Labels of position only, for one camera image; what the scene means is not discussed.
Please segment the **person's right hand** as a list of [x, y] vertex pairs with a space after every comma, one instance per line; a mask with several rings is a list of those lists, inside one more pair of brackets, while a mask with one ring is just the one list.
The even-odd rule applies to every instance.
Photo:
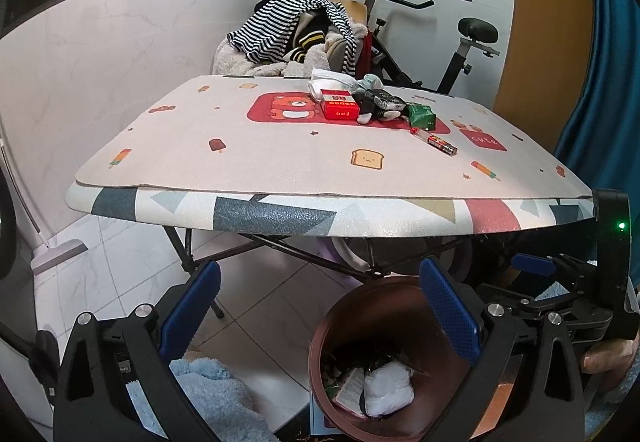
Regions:
[[600, 342], [582, 356], [580, 367], [588, 375], [600, 376], [598, 390], [616, 388], [625, 378], [636, 357], [639, 335], [634, 340], [615, 339]]

